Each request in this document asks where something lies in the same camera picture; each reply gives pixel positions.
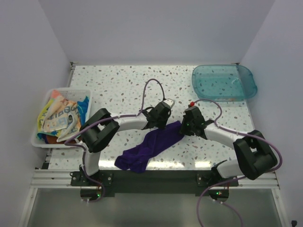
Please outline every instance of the cable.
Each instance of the cable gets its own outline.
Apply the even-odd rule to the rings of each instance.
[[[217,105],[217,107],[218,107],[219,110],[220,110],[220,114],[219,114],[219,115],[216,117],[216,119],[214,120],[214,124],[215,124],[215,126],[217,126],[219,129],[222,129],[222,130],[224,130],[224,131],[227,131],[227,132],[230,132],[230,133],[233,133],[233,134],[237,134],[237,135],[241,135],[241,136],[248,136],[248,137],[251,137],[251,138],[254,138],[254,139],[261,140],[261,141],[267,143],[269,146],[271,146],[271,147],[276,151],[276,153],[277,153],[278,156],[279,156],[279,163],[278,163],[278,165],[277,165],[276,167],[270,169],[268,172],[276,171],[277,169],[279,169],[279,168],[281,167],[281,165],[282,165],[282,163],[283,163],[283,158],[282,158],[282,155],[281,155],[280,151],[278,150],[278,148],[277,148],[275,145],[273,145],[272,143],[270,143],[269,141],[267,141],[267,140],[265,140],[265,139],[263,139],[263,138],[261,138],[261,137],[258,137],[258,136],[255,136],[255,135],[246,134],[246,133],[242,133],[242,132],[237,132],[237,131],[230,130],[230,129],[227,129],[227,128],[225,128],[225,127],[219,126],[218,123],[217,123],[217,120],[222,116],[222,113],[223,113],[221,106],[220,106],[217,102],[215,102],[215,101],[213,101],[213,100],[211,100],[211,99],[207,99],[207,98],[198,99],[198,100],[195,101],[195,103],[197,103],[197,102],[199,102],[199,101],[209,101],[209,102],[212,102],[212,103],[214,103],[214,104]],[[239,178],[234,178],[234,179],[227,180],[227,181],[224,181],[224,182],[216,183],[216,184],[214,184],[214,185],[212,185],[212,186],[209,186],[208,188],[206,188],[206,189],[201,193],[201,195],[199,196],[199,199],[198,199],[198,201],[197,201],[197,205],[196,205],[196,214],[197,214],[197,218],[198,218],[198,221],[199,221],[201,227],[204,227],[204,225],[203,225],[202,220],[201,220],[200,215],[199,215],[199,204],[200,204],[200,201],[201,201],[203,195],[204,195],[208,190],[210,190],[210,189],[213,188],[213,187],[220,186],[220,185],[222,185],[222,184],[231,183],[231,182],[238,181],[238,180],[242,180],[242,179],[244,179],[244,178],[246,178],[246,176],[242,176],[242,177],[239,177]],[[225,206],[227,206],[227,207],[229,207],[230,209],[232,209],[232,210],[238,215],[238,217],[239,217],[239,219],[240,219],[240,222],[241,222],[241,227],[244,227],[243,218],[241,217],[240,213],[239,213],[234,207],[232,207],[231,205],[228,205],[228,204],[226,204],[226,203],[222,203],[222,204],[225,205]]]
[[[155,78],[152,78],[152,79],[149,79],[146,83],[145,83],[145,86],[144,86],[144,89],[143,89],[143,96],[142,96],[142,103],[141,103],[141,109],[139,110],[139,113],[137,114],[137,116],[139,116],[142,111],[143,111],[143,107],[144,107],[144,98],[145,98],[145,91],[146,91],[146,88],[147,88],[147,85],[149,82],[151,82],[152,80],[156,81],[160,87],[161,87],[161,90],[162,90],[162,94],[163,94],[163,100],[165,100],[165,93],[164,93],[164,89],[162,87],[162,84]]]
[[[87,202],[97,202],[99,201],[100,199],[102,199],[105,195],[105,187],[103,185],[103,183],[99,182],[99,181],[96,181],[94,179],[92,179],[86,172],[86,168],[85,168],[85,154],[86,154],[86,148],[81,145],[81,144],[72,144],[70,143],[71,141],[73,141],[74,139],[76,139],[78,136],[80,136],[82,133],[86,132],[87,130],[91,129],[92,127],[102,123],[102,122],[106,122],[106,121],[110,121],[110,120],[114,120],[114,119],[117,119],[117,118],[122,118],[122,117],[137,117],[139,116],[142,111],[143,111],[143,107],[144,107],[144,96],[145,96],[145,91],[146,91],[146,88],[147,88],[147,85],[150,81],[152,80],[155,80],[161,87],[161,90],[162,90],[162,93],[163,93],[163,100],[165,100],[165,93],[164,93],[164,89],[161,85],[161,83],[157,80],[157,79],[149,79],[146,83],[145,83],[145,86],[144,86],[144,89],[143,89],[143,97],[142,97],[142,104],[141,104],[141,109],[139,111],[138,114],[124,114],[124,115],[120,115],[120,116],[114,116],[114,117],[108,117],[108,118],[105,118],[105,119],[101,119],[97,122],[94,122],[93,124],[91,124],[90,126],[86,127],[85,129],[81,130],[80,132],[78,132],[77,134],[75,134],[74,136],[72,136],[71,138],[69,138],[68,140],[66,140],[64,142],[64,145],[65,146],[73,146],[73,147],[79,147],[79,148],[82,148],[83,149],[83,156],[82,156],[82,169],[83,169],[83,172],[84,172],[84,175],[85,177],[90,180],[91,182],[94,182],[96,183],[97,185],[99,185],[101,188],[102,188],[102,194],[96,199],[96,200],[93,200],[93,201],[87,201]]]

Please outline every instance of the white wall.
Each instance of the white wall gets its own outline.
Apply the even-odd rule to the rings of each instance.
[[[303,1],[276,0],[241,63],[259,88],[250,103],[257,129],[281,149],[277,172],[291,219],[303,223]]]
[[[70,61],[239,62],[274,0],[39,0]]]
[[[17,226],[39,150],[29,137],[46,91],[69,62],[37,0],[0,1],[0,226]]]

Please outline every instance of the metal frame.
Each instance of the metal frame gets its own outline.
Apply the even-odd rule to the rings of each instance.
[[[30,188],[29,189],[27,199],[25,201],[25,205],[24,205],[24,208],[23,208],[23,212],[21,214],[21,218],[20,218],[18,227],[27,227],[30,215],[31,215],[32,210],[33,210],[33,206],[34,206],[34,203],[35,203],[37,192],[38,192],[38,188]]]
[[[291,225],[291,222],[288,219],[287,212],[281,198],[281,191],[279,189],[272,189],[271,191],[275,200],[276,209],[281,221],[281,225],[282,227],[289,227]]]
[[[30,185],[30,190],[27,196],[25,207],[21,215],[18,227],[26,227],[34,206],[34,202],[39,188],[48,189],[96,189],[95,186],[77,187],[71,186],[70,172],[77,170],[47,170],[37,169],[34,171],[34,176]],[[223,187],[214,187],[214,190],[222,189]],[[249,179],[239,180],[239,186],[231,187],[230,190],[237,189],[271,189],[273,198],[276,204],[276,209],[281,221],[282,227],[289,227],[290,222],[286,214],[284,204],[281,199],[278,181],[275,173],[266,173],[258,179],[251,181]]]
[[[97,188],[95,186],[76,187],[71,186],[70,172],[78,170],[46,170],[37,169],[34,172],[31,183],[32,188]],[[222,189],[223,187],[214,187],[213,189]],[[233,189],[279,189],[275,173],[266,173],[258,179],[251,181],[249,179],[239,180],[239,186]]]

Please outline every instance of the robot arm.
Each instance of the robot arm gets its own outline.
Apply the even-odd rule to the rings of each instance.
[[[235,150],[237,159],[225,160],[212,167],[214,173],[212,182],[239,175],[245,175],[249,179],[255,180],[277,164],[277,158],[268,144],[218,128],[213,120],[205,121],[196,106],[185,110],[180,133],[188,136],[200,136],[205,140],[214,140]],[[264,138],[262,133],[257,130],[245,133]]]
[[[103,122],[100,129],[97,125],[87,130],[82,134],[82,141],[88,147],[88,152],[85,155],[85,167],[88,176],[92,176],[99,171],[99,158],[101,151],[109,144],[113,136],[119,131],[130,129],[151,129],[154,127],[165,128],[168,118],[171,114],[171,109],[175,101],[172,99],[165,99],[158,103],[155,107],[148,107],[142,111],[142,114],[117,118],[107,122]],[[102,108],[97,111],[82,127],[81,130],[90,126],[91,124],[105,118],[118,116],[118,114],[111,114],[107,109]]]

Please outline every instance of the terrazzo surface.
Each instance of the terrazzo surface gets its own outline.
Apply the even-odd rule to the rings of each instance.
[[[71,87],[93,91],[92,116],[98,109],[112,113],[137,113],[141,107],[143,87],[148,79],[158,79],[166,98],[175,100],[169,122],[182,121],[184,110],[197,100],[192,88],[192,71],[195,66],[76,66]],[[148,84],[144,107],[155,106],[162,100],[156,82]],[[205,119],[214,119],[219,109],[212,103],[197,104]],[[218,123],[239,131],[252,131],[253,124],[245,101],[220,102],[223,115]],[[150,130],[129,130],[117,133],[109,146],[101,152],[100,169],[116,170],[114,162],[126,149],[140,144]],[[49,169],[76,170],[81,164],[79,148],[54,149]],[[163,151],[149,161],[147,170],[208,170],[223,160],[235,159],[234,150],[215,141],[196,136],[185,136],[178,144]]]

